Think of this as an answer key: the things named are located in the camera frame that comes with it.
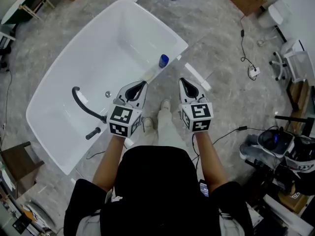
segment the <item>blue bottle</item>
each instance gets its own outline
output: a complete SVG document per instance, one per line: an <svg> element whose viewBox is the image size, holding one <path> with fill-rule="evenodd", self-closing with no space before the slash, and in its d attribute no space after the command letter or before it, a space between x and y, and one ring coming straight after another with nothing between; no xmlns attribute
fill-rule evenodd
<svg viewBox="0 0 315 236"><path fill-rule="evenodd" d="M167 66L168 62L169 62L168 56L166 56L165 54L162 54L161 58L159 59L158 66L160 68L165 68Z"/></svg>

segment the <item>black and white marker cube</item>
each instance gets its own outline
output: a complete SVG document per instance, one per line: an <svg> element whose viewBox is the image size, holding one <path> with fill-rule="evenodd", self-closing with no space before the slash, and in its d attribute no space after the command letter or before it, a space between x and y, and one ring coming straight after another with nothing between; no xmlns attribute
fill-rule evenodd
<svg viewBox="0 0 315 236"><path fill-rule="evenodd" d="M209 129L213 119L212 103L181 104L182 120L190 132Z"/></svg>
<svg viewBox="0 0 315 236"><path fill-rule="evenodd" d="M142 110L111 104L107 116L110 133L130 138L141 124Z"/></svg>

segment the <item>power adapter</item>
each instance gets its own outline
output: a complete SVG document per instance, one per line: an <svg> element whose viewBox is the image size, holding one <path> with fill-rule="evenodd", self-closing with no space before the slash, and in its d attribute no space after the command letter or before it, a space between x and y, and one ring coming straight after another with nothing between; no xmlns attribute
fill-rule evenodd
<svg viewBox="0 0 315 236"><path fill-rule="evenodd" d="M239 127L237 130L238 131L242 131L242 130L246 130L247 129L247 126L241 126L241 127Z"/></svg>

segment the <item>freestanding bathtub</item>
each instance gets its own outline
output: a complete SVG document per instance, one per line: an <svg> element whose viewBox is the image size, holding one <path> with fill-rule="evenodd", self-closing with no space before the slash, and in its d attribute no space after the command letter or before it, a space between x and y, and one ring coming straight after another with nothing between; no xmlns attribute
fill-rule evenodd
<svg viewBox="0 0 315 236"><path fill-rule="evenodd" d="M27 121L49 156L69 174L107 125L85 113L81 100L105 115L119 90L135 81L152 81L188 44L150 12L131 0L118 0L89 22L65 47L40 82L26 111ZM107 91L111 97L105 97ZM101 133L85 136L96 127Z"/></svg>

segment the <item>smartphone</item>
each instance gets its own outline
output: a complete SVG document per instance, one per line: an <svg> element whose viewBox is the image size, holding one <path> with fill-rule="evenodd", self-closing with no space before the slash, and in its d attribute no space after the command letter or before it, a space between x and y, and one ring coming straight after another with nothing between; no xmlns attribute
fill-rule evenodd
<svg viewBox="0 0 315 236"><path fill-rule="evenodd" d="M208 190L206 182L201 179L199 181L199 186L200 186L200 191L202 192L202 194L205 195L206 197L208 197L209 196L209 190Z"/></svg>

